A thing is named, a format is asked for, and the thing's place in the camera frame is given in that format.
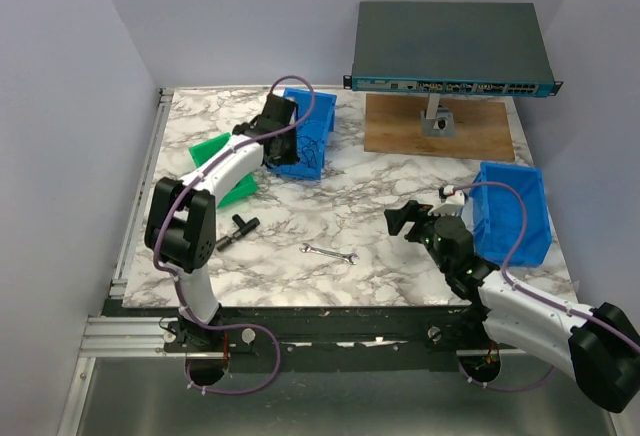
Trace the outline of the blue bin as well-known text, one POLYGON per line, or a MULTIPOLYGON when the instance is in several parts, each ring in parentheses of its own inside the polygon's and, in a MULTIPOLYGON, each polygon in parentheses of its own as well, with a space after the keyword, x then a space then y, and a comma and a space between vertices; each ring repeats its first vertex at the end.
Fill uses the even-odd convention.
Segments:
POLYGON ((470 190, 476 252, 501 264, 520 235, 522 214, 526 213, 526 232, 510 264, 540 266, 552 242, 541 171, 483 162, 474 181, 483 184, 470 190))
POLYGON ((288 178, 319 181, 329 134, 334 130, 336 102, 335 94, 316 92, 311 115, 297 128, 299 161, 293 165, 268 167, 267 170, 288 178))

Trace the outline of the green plastic bin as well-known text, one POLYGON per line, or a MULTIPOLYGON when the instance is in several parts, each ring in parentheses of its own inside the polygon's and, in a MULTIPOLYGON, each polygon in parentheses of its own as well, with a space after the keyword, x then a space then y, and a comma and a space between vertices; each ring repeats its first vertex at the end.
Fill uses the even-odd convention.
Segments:
MULTIPOLYGON (((205 165, 209 159, 219 153, 231 138, 230 133, 220 134, 212 139, 189 148, 189 153, 196 168, 205 165)), ((256 193, 257 184, 252 174, 243 177, 219 202, 219 207, 225 207, 256 193)))

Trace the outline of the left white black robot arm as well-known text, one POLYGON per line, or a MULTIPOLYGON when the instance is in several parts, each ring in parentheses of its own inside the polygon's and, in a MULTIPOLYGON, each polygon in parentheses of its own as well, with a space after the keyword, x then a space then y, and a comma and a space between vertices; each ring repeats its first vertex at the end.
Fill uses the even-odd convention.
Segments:
POLYGON ((270 93, 258 116, 236 126, 223 149, 207 163, 179 179, 164 177, 153 191, 144 242, 156 269, 174 284, 187 338, 201 351, 214 349, 224 327, 215 321, 220 309, 208 275, 216 242, 216 211, 246 175, 266 163, 293 164, 297 158, 295 126, 298 104, 270 93))

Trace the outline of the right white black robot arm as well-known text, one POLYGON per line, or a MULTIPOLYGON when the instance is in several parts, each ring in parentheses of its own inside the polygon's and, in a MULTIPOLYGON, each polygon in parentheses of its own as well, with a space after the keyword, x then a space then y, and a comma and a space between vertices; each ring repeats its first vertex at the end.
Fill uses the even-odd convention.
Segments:
POLYGON ((422 245, 453 293, 476 312, 460 323, 469 346, 506 344, 564 372, 600 408, 622 412, 639 393, 639 333, 619 307, 573 304, 482 258, 462 219, 415 200, 384 212, 396 236, 422 245))

